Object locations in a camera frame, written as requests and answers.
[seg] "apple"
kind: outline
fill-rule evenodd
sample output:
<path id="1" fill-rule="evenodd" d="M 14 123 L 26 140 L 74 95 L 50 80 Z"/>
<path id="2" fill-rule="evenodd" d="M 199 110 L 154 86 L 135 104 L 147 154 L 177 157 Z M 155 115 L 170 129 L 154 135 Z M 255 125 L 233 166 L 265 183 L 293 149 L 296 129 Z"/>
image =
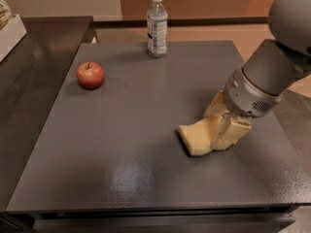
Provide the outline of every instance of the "apple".
<path id="1" fill-rule="evenodd" d="M 96 89 L 103 84 L 104 70 L 95 62 L 81 64 L 76 72 L 78 83 L 86 89 Z"/>

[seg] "sponge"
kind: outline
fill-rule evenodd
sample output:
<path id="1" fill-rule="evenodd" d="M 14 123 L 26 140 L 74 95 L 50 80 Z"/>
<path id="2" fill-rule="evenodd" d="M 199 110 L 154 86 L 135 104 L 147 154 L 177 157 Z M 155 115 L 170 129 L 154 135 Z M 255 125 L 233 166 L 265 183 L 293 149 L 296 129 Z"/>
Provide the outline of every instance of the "sponge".
<path id="1" fill-rule="evenodd" d="M 252 128 L 248 117 L 228 112 L 224 94 L 219 91 L 204 113 L 205 118 L 192 125 L 180 125 L 180 133 L 191 156 L 212 150 L 225 150 L 234 145 Z"/>

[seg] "countertop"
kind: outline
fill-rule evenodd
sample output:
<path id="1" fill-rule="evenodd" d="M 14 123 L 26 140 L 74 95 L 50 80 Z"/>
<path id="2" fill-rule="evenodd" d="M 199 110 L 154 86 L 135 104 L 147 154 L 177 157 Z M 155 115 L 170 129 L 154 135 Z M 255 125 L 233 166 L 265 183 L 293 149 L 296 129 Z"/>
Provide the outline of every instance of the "countertop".
<path id="1" fill-rule="evenodd" d="M 0 63 L 0 213 L 17 186 L 91 17 L 23 18 L 25 37 Z"/>
<path id="2" fill-rule="evenodd" d="M 284 132 L 277 120 L 291 115 L 255 119 L 229 150 L 187 155 L 177 126 L 198 121 L 243 64 L 232 42 L 171 43 L 161 59 L 145 49 L 144 43 L 81 45 L 9 213 L 311 204 L 311 180 L 288 139 L 291 130 Z M 107 72 L 93 91 L 75 78 L 77 66 L 90 59 Z M 297 116 L 307 121 L 310 110 Z"/>

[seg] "plastic bottle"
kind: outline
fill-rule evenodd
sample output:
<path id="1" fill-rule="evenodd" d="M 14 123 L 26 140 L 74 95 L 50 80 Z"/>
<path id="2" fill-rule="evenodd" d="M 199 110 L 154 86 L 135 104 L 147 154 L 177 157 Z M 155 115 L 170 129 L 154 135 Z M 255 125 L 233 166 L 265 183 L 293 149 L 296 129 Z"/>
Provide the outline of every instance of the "plastic bottle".
<path id="1" fill-rule="evenodd" d="M 153 58 L 165 56 L 167 52 L 167 12 L 162 0 L 153 0 L 147 11 L 148 54 Z"/>

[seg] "bottle label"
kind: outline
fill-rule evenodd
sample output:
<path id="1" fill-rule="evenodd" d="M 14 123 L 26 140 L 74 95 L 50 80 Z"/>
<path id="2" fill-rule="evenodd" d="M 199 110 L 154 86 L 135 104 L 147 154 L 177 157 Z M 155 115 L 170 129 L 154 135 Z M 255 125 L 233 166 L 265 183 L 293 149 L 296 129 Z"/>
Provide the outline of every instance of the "bottle label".
<path id="1" fill-rule="evenodd" d="M 167 20 L 147 20 L 148 50 L 155 54 L 166 53 Z"/>

